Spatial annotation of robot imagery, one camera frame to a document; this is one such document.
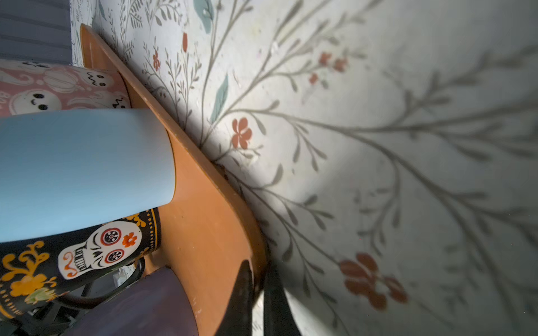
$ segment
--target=teal leaf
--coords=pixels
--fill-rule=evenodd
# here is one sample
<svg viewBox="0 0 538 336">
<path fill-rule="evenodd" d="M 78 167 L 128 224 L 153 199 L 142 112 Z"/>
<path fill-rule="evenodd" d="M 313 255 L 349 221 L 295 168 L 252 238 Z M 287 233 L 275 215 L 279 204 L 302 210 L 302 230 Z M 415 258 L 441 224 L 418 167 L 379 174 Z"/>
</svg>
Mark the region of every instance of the teal leaf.
<svg viewBox="0 0 538 336">
<path fill-rule="evenodd" d="M 215 97 L 215 105 L 213 106 L 213 113 L 211 114 L 211 123 L 214 123 L 218 115 L 221 114 L 224 103 L 226 103 L 226 98 L 228 97 L 228 75 L 224 82 L 222 82 L 221 87 L 217 91 L 217 96 Z"/>
<path fill-rule="evenodd" d="M 104 15 L 104 9 L 103 9 L 103 5 L 101 4 L 101 0 L 99 0 L 99 13 L 101 14 L 101 17 L 106 21 L 107 18 Z"/>
<path fill-rule="evenodd" d="M 193 0 L 193 2 L 194 10 L 196 11 L 196 14 L 198 14 L 200 20 L 202 20 L 206 34 L 209 34 L 211 25 L 213 24 L 213 18 L 215 17 L 213 4 L 211 3 L 211 0 Z"/>
</svg>

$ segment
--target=light blue cup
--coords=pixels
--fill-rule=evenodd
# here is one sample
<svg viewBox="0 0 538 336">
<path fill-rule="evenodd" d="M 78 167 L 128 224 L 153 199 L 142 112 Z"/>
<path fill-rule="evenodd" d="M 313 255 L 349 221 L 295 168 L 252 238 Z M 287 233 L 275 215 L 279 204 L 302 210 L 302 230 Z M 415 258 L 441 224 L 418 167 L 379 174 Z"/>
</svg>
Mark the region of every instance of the light blue cup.
<svg viewBox="0 0 538 336">
<path fill-rule="evenodd" d="M 168 134 L 150 110 L 0 118 L 0 242 L 106 223 L 169 203 Z"/>
</svg>

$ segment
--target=skull eye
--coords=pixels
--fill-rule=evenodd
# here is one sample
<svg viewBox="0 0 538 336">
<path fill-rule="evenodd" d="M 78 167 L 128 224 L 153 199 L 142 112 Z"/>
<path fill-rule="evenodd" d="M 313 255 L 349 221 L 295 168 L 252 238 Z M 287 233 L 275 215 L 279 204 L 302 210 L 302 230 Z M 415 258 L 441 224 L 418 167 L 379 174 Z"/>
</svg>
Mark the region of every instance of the skull eye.
<svg viewBox="0 0 538 336">
<path fill-rule="evenodd" d="M 110 228 L 101 234 L 101 243 L 105 246 L 113 245 L 119 241 L 121 236 L 122 232 L 118 228 Z"/>
<path fill-rule="evenodd" d="M 106 263 L 116 262 L 123 257 L 123 253 L 124 252 L 122 249 L 115 249 L 114 251 L 107 254 L 107 257 L 104 259 L 104 261 Z"/>
</svg>

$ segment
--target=yellow stripe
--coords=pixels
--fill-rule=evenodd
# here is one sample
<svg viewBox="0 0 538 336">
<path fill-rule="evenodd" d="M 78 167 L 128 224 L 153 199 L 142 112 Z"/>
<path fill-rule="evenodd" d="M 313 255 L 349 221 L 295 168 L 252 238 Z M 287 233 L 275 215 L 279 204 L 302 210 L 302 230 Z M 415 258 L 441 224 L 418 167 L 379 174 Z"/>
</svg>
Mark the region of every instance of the yellow stripe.
<svg viewBox="0 0 538 336">
<path fill-rule="evenodd" d="M 9 315 L 8 312 L 6 312 L 6 311 L 4 310 L 4 307 L 2 307 L 1 304 L 0 304 L 0 313 L 2 313 L 3 316 L 6 316 L 6 317 L 9 318 L 9 319 L 12 319 L 12 318 L 13 318 L 13 316 Z"/>
<path fill-rule="evenodd" d="M 157 248 L 157 220 L 155 219 L 155 213 L 153 212 L 153 209 L 151 209 L 151 215 L 153 216 L 153 225 L 155 225 L 155 248 Z"/>
</svg>

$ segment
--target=mug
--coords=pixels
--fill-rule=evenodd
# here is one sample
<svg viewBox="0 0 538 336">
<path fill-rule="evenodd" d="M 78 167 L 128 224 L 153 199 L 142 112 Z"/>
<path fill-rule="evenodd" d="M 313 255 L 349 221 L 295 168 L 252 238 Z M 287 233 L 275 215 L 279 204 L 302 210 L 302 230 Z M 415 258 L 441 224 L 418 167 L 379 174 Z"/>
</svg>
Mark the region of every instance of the mug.
<svg viewBox="0 0 538 336">
<path fill-rule="evenodd" d="M 0 320 L 131 264 L 159 243 L 157 208 L 81 230 L 0 243 Z"/>
</svg>

